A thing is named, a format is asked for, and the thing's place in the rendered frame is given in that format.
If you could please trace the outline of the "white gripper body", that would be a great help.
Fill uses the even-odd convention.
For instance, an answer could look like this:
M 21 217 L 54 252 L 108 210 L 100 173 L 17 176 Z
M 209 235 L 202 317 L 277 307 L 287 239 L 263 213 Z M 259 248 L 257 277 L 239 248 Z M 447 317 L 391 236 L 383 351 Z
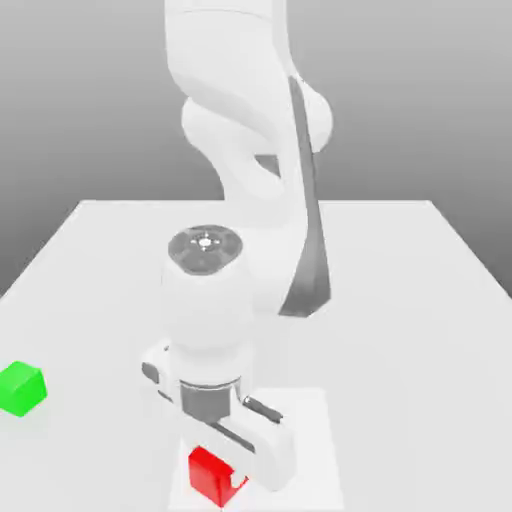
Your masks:
M 201 446 L 268 491 L 283 489 L 295 475 L 295 442 L 291 429 L 239 402 L 215 424 L 181 411 L 175 415 L 186 444 Z

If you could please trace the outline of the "small red cube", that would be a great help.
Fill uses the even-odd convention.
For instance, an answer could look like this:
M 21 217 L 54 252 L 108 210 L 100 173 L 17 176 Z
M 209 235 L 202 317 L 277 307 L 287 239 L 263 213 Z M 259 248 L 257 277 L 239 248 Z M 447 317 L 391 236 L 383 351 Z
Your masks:
M 189 454 L 188 470 L 191 487 L 219 508 L 227 505 L 248 482 L 245 474 L 201 446 Z

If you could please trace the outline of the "small green cube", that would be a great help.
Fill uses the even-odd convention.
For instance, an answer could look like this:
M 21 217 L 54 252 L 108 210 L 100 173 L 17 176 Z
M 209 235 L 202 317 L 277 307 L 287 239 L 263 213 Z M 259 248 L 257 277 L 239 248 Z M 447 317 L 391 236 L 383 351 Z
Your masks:
M 23 417 L 47 397 L 40 368 L 14 361 L 0 372 L 0 409 Z

